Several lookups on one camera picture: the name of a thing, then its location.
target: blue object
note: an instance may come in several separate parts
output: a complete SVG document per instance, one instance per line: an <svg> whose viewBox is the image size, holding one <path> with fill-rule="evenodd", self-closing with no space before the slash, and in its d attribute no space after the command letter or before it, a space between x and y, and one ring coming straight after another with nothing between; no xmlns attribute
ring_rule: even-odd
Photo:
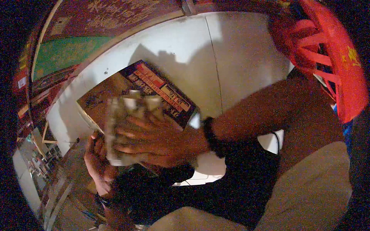
<svg viewBox="0 0 370 231"><path fill-rule="evenodd" d="M335 105L333 110L334 110L334 113L338 115L337 105ZM342 125L344 142L346 143L347 152L348 152L350 159L351 159L351 151L352 151L352 139L351 139L352 138L352 127L353 127L353 120Z"/></svg>

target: wooden plank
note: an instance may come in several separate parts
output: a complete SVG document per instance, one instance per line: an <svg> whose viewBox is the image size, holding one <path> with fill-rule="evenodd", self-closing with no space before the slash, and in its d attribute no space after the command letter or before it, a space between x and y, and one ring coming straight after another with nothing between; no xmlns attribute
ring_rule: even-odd
<svg viewBox="0 0 370 231"><path fill-rule="evenodd" d="M45 135L46 135L46 130L47 130L47 127L49 126L49 121L46 121L46 124L45 124L45 128L44 128L44 133L43 133L43 143L45 143Z"/></svg>

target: brown cardboard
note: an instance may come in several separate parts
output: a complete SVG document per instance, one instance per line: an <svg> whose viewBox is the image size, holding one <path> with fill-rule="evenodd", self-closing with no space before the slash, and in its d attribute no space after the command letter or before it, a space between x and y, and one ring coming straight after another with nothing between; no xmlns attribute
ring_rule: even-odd
<svg viewBox="0 0 370 231"><path fill-rule="evenodd" d="M120 73L115 73L79 98L77 103L100 130L104 131L107 99L124 94L129 86L131 83Z"/></svg>

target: wrist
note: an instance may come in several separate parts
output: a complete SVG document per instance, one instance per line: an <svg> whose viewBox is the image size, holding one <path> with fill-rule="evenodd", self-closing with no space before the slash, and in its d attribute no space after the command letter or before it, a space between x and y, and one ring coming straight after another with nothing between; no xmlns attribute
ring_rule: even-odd
<svg viewBox="0 0 370 231"><path fill-rule="evenodd" d="M211 151L202 128L187 128L183 132L186 148L194 157Z"/></svg>

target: hand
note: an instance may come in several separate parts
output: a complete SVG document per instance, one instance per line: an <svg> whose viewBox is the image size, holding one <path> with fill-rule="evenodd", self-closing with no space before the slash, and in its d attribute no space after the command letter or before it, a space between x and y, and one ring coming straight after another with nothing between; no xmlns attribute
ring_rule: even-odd
<svg viewBox="0 0 370 231"><path fill-rule="evenodd" d="M148 120L129 117L128 121L141 127L144 131L128 131L122 128L117 133L132 139L143 139L149 143L141 145L116 146L115 149L125 153L150 153L149 164L162 167L174 167L190 161L198 154L206 152L208 145L202 131L187 128L178 129L178 125L169 120L159 121L153 115Z"/></svg>
<svg viewBox="0 0 370 231"><path fill-rule="evenodd" d="M96 190L101 196L110 192L110 182L117 176L116 167L109 164L106 155L104 138L95 132L89 137L84 160L89 174L95 181Z"/></svg>

